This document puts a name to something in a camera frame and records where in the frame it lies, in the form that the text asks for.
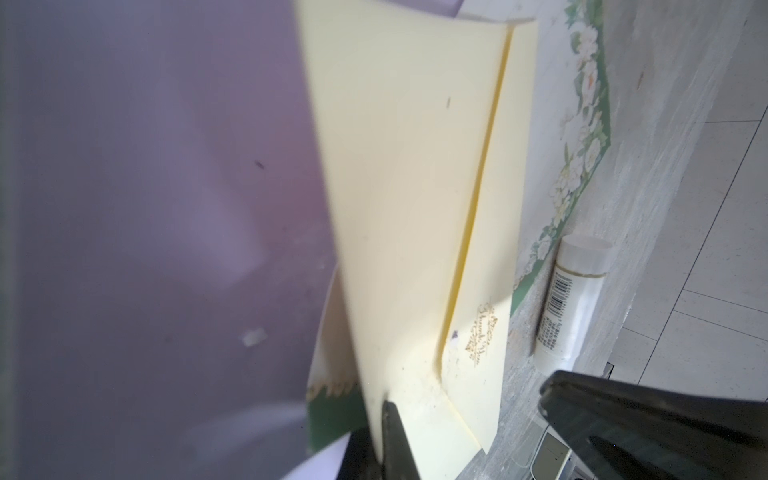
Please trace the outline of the floral green card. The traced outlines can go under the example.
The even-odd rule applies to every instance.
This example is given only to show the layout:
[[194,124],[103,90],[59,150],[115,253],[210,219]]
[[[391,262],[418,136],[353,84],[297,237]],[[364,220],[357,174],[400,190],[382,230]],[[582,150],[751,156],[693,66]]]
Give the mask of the floral green card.
[[[564,64],[555,94],[563,118],[552,127],[534,127],[530,119],[513,294],[543,265],[606,147],[595,9],[593,1],[565,1],[556,8],[565,24],[557,43]],[[531,117],[541,106],[542,90],[534,83]],[[337,270],[338,264],[307,385],[315,447],[368,424]]]

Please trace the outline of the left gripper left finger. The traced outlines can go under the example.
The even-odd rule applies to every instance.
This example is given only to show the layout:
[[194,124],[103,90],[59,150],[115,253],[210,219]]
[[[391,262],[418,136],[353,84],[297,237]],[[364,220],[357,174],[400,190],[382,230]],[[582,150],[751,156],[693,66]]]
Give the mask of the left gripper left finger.
[[396,404],[388,400],[384,401],[382,406],[382,441],[382,478],[419,480],[420,475],[401,416]]

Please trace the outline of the purple paper sheet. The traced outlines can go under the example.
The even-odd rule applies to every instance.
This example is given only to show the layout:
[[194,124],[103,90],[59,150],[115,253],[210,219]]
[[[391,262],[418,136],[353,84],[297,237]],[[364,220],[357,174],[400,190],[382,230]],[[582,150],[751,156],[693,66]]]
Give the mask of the purple paper sheet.
[[289,1],[5,1],[13,479],[278,479],[335,264]]

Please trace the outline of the white glue stick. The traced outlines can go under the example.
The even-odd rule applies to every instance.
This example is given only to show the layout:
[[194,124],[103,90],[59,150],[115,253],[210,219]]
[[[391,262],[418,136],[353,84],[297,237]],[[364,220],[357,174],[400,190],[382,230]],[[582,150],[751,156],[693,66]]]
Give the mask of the white glue stick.
[[578,234],[561,239],[534,346],[541,374],[574,369],[613,257],[606,240]]

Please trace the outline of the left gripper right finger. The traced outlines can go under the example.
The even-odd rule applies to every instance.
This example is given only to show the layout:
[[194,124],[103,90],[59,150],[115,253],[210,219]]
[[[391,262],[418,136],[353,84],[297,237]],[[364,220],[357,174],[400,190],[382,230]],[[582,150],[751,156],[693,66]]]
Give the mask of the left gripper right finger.
[[767,405],[557,371],[539,411],[599,479],[764,479]]

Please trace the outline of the yellow envelope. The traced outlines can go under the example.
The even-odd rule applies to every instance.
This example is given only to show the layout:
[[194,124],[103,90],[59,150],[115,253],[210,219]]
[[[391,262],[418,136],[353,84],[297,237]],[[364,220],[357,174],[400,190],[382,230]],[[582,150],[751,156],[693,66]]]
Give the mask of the yellow envelope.
[[295,13],[374,456],[392,404],[414,476],[454,479],[498,430],[538,26]]

